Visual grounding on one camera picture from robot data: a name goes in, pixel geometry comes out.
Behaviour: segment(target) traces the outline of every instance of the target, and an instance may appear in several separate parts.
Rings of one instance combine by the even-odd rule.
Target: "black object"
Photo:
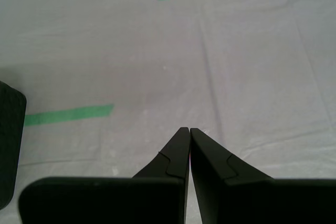
[[[25,96],[0,81],[0,209],[14,194],[25,111]]]
[[[19,199],[27,223],[184,223],[190,134],[180,128],[133,178],[47,178]]]
[[[273,179],[191,129],[191,169],[203,224],[334,222],[336,180]]]
[[[28,186],[27,223],[184,223],[191,168],[204,224],[332,221],[335,180],[277,180],[199,129],[181,128],[133,178],[48,178]]]

